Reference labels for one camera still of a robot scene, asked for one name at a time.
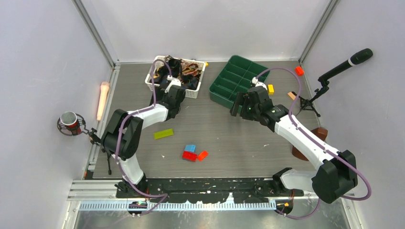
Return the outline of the green divided tray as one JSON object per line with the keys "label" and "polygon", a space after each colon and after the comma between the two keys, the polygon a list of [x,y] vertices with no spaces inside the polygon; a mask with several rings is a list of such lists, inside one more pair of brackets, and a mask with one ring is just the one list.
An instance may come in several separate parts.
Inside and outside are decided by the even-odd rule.
{"label": "green divided tray", "polygon": [[209,87],[210,99],[230,109],[238,92],[246,93],[251,80],[267,67],[239,55],[233,55]]}

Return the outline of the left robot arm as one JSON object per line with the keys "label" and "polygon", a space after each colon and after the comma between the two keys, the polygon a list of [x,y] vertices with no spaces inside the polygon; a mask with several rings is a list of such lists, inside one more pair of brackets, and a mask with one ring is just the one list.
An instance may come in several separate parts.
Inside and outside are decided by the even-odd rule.
{"label": "left robot arm", "polygon": [[118,184],[127,189],[134,197],[142,197],[147,190],[144,171],[140,168],[136,151],[143,129],[157,123],[175,118],[181,110],[185,89],[171,86],[166,92],[156,89],[150,105],[135,111],[117,109],[113,112],[101,138],[101,146],[115,157],[122,172],[123,182]]}

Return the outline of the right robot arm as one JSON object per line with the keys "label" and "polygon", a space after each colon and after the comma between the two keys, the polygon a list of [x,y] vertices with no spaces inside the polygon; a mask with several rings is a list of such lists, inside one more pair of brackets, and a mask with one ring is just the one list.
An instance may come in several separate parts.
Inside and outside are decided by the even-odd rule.
{"label": "right robot arm", "polygon": [[289,110],[274,105],[262,86],[237,92],[232,116],[257,121],[288,140],[314,166],[313,171],[298,171],[290,167],[273,175],[273,191],[284,196],[292,189],[314,192],[323,202],[332,203],[358,185],[356,159],[348,150],[339,151],[316,137]]}

